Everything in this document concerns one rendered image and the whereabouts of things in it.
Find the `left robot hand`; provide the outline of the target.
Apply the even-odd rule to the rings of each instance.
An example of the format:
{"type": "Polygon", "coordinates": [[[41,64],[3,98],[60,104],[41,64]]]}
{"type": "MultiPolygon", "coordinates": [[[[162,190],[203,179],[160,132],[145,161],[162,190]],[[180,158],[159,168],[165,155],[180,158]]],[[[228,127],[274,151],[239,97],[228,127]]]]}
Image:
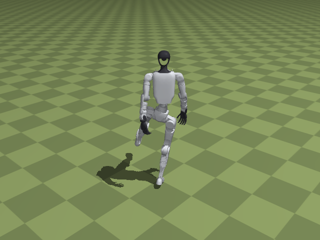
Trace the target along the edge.
{"type": "Polygon", "coordinates": [[[146,121],[147,121],[147,119],[146,119],[146,116],[144,115],[143,116],[143,120],[140,120],[140,122],[141,122],[141,130],[142,130],[142,132],[144,134],[149,135],[149,134],[151,134],[151,132],[148,131],[148,127],[147,127],[146,121]]]}

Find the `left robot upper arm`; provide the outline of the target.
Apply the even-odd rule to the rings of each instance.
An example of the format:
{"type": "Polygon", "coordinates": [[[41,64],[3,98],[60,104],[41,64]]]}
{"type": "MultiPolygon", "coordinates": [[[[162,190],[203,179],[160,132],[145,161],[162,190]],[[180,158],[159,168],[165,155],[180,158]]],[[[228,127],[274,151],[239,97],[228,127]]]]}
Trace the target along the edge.
{"type": "Polygon", "coordinates": [[[144,76],[144,80],[143,80],[143,101],[148,101],[150,100],[150,81],[153,79],[153,72],[152,73],[147,73],[144,76]]]}

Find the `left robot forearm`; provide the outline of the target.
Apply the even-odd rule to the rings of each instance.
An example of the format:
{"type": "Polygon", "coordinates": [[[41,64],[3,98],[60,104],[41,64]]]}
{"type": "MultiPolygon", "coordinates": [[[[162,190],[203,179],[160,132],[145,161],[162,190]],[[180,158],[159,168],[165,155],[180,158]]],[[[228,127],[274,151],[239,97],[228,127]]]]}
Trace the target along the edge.
{"type": "MultiPolygon", "coordinates": [[[[148,103],[144,101],[144,94],[141,94],[140,97],[140,111],[139,111],[139,119],[143,121],[143,116],[146,116],[147,113],[147,105],[148,103]]],[[[147,116],[146,116],[147,118],[147,116]]]]}

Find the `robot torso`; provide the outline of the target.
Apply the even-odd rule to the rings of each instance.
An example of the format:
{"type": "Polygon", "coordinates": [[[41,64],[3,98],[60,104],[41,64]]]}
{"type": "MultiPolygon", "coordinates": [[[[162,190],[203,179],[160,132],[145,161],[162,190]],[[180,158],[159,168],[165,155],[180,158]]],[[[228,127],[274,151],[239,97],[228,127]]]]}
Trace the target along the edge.
{"type": "MultiPolygon", "coordinates": [[[[159,71],[159,70],[158,70],[159,71]]],[[[153,72],[153,96],[159,104],[154,112],[152,119],[165,123],[169,114],[168,104],[171,104],[175,95],[176,76],[173,69],[169,73],[159,73],[157,69],[153,72]]]]}

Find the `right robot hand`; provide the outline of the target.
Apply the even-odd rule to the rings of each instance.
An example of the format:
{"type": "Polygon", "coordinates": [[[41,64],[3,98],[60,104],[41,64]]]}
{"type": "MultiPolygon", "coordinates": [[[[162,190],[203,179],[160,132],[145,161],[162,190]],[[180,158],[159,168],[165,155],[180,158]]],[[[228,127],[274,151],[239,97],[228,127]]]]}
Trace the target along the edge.
{"type": "Polygon", "coordinates": [[[181,111],[181,113],[177,116],[177,118],[180,116],[180,119],[179,119],[179,121],[177,122],[177,123],[179,123],[180,121],[180,124],[181,125],[185,125],[186,124],[186,122],[187,122],[187,108],[185,109],[185,112],[183,112],[183,111],[181,111]]]}

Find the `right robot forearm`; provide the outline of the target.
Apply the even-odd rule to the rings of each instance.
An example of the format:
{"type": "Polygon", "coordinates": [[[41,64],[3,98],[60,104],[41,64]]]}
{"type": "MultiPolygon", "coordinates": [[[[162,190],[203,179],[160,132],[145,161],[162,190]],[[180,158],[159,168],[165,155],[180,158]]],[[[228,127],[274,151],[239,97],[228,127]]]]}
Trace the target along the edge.
{"type": "MultiPolygon", "coordinates": [[[[186,92],[185,92],[186,93],[186,92]]],[[[188,109],[187,108],[187,93],[186,93],[186,98],[180,99],[180,107],[181,107],[181,111],[185,113],[185,110],[188,109]]]]}

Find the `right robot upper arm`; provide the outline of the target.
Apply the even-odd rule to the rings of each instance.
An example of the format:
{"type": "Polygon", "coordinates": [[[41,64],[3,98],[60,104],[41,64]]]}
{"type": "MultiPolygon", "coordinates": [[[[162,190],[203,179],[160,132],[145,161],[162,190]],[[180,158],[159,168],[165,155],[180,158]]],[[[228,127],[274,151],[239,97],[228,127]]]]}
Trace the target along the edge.
{"type": "Polygon", "coordinates": [[[185,86],[185,80],[184,77],[182,75],[182,73],[180,72],[175,72],[175,80],[178,82],[178,88],[179,88],[179,93],[178,93],[178,97],[180,99],[185,99],[187,97],[186,95],[186,86],[185,86]]]}

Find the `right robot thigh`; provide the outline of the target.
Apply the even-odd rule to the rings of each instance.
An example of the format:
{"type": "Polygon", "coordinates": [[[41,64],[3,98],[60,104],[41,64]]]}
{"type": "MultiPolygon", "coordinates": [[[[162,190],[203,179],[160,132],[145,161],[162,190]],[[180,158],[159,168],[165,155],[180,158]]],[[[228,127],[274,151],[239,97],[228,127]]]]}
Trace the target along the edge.
{"type": "Polygon", "coordinates": [[[171,147],[172,138],[175,132],[177,120],[175,117],[167,115],[165,121],[165,137],[164,144],[161,147],[161,153],[167,155],[168,147],[171,147]]]}

